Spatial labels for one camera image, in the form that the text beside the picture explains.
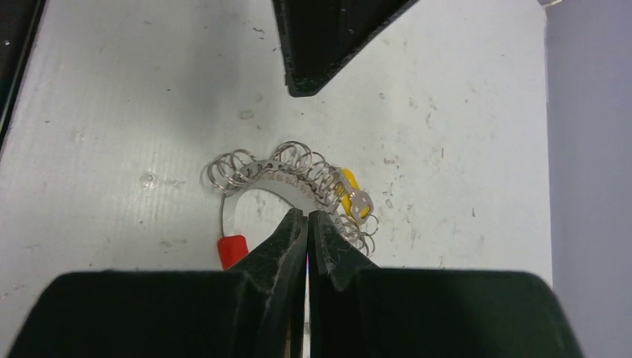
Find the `tabletop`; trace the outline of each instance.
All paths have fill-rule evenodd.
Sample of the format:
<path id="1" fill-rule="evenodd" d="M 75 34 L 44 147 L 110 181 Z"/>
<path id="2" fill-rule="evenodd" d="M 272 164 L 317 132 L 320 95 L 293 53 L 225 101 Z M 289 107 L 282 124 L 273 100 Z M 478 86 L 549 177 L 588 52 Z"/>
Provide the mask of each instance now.
<path id="1" fill-rule="evenodd" d="M 423 0 L 291 98 L 270 1 L 48 1 L 0 159 L 0 352 L 64 272 L 221 269 L 200 173 L 286 140 L 370 193 L 376 264 L 552 284 L 545 26 L 535 0 Z M 236 230 L 287 209 L 246 192 Z"/>

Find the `black triangular object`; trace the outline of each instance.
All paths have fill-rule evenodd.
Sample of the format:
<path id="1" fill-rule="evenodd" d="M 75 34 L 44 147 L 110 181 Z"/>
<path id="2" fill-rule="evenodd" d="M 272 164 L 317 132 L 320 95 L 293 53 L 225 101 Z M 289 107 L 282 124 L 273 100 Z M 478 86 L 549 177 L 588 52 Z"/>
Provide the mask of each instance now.
<path id="1" fill-rule="evenodd" d="M 320 91 L 417 0 L 272 0 L 290 95 Z"/>

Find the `white surface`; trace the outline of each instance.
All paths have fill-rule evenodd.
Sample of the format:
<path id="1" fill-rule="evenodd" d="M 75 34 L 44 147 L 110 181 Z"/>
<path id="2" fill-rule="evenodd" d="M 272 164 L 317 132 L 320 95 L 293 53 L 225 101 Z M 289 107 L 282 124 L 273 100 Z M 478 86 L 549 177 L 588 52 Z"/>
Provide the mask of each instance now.
<path id="1" fill-rule="evenodd" d="M 200 171 L 288 139 L 368 189 L 379 265 L 551 283 L 545 21 L 533 0 L 424 0 L 295 99 L 269 1 L 51 0 L 0 162 L 0 352 L 63 272 L 219 269 Z M 252 246 L 286 207 L 242 201 Z"/>

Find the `black object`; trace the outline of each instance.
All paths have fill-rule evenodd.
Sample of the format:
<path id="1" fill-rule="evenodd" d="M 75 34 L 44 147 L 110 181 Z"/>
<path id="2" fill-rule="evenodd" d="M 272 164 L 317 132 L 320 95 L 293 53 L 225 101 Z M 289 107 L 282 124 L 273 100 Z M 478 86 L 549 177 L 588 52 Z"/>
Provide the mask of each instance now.
<path id="1" fill-rule="evenodd" d="M 227 272 L 57 278 L 9 357 L 300 357 L 306 255 L 311 357 L 581 357 L 541 279 L 380 269 L 295 209 Z"/>
<path id="2" fill-rule="evenodd" d="M 0 0 L 0 147 L 43 8 L 44 0 Z"/>
<path id="3" fill-rule="evenodd" d="M 272 0 L 290 95 L 320 91 L 417 0 Z"/>

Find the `red rubber cap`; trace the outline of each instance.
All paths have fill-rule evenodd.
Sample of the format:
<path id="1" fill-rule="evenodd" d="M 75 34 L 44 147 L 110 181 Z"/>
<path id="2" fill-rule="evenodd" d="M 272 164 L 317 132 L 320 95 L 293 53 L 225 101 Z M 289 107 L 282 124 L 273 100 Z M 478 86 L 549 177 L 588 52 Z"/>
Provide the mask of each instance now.
<path id="1" fill-rule="evenodd" d="M 218 252 L 221 267 L 227 270 L 248 255 L 246 238 L 242 235 L 222 237 L 218 241 Z"/>

